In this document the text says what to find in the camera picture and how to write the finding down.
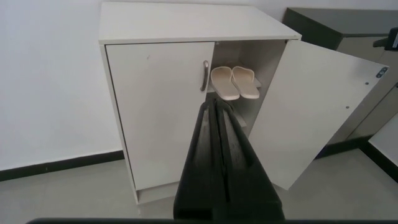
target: cabinet door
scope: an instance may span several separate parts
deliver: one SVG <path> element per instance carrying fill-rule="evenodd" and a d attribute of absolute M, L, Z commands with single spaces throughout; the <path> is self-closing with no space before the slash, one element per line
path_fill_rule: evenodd
<path fill-rule="evenodd" d="M 249 136 L 270 180 L 289 189 L 385 69 L 299 40 L 288 41 Z"/>
<path fill-rule="evenodd" d="M 136 190 L 180 180 L 206 98 L 203 62 L 211 63 L 213 48 L 213 42 L 106 46 Z"/>

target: pair of slippers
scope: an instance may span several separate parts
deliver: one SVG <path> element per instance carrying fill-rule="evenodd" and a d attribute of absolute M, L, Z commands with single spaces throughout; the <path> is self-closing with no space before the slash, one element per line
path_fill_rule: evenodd
<path fill-rule="evenodd" d="M 223 100 L 236 100 L 241 95 L 247 99 L 260 97 L 254 85 L 254 71 L 236 66 L 233 69 L 221 66 L 211 71 L 211 82 L 217 94 Z"/>

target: tiled floor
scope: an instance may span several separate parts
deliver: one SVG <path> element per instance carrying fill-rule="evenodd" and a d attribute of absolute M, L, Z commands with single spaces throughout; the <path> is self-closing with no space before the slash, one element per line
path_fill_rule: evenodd
<path fill-rule="evenodd" d="M 0 182 L 0 223 L 172 218 L 173 198 L 138 207 L 129 184 L 124 161 Z M 288 219 L 398 220 L 398 185 L 360 150 L 314 161 L 289 191 L 276 189 Z"/>

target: cabinet shelf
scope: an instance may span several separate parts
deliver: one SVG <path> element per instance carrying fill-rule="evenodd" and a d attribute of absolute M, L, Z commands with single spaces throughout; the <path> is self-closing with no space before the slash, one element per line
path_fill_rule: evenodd
<path fill-rule="evenodd" d="M 255 77 L 254 77 L 254 86 L 256 86 L 257 88 L 261 87 L 261 82 Z M 214 93 L 215 92 L 215 90 L 213 88 L 213 84 L 211 83 L 211 80 L 209 80 L 209 85 L 207 87 L 207 92 L 208 93 Z"/>

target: white cabinet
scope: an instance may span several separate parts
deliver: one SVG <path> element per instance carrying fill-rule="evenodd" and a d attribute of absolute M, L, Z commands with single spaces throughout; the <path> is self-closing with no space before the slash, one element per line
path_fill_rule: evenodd
<path fill-rule="evenodd" d="M 105 2 L 99 33 L 138 203 L 175 194 L 199 107 L 216 97 L 207 91 L 211 67 L 254 70 L 260 97 L 231 104 L 271 181 L 285 189 L 387 70 L 303 43 L 251 6 Z"/>
<path fill-rule="evenodd" d="M 292 186 L 383 68 L 299 40 L 287 43 L 249 136 L 274 184 Z"/>
<path fill-rule="evenodd" d="M 213 42 L 108 45 L 136 190 L 180 180 Z"/>

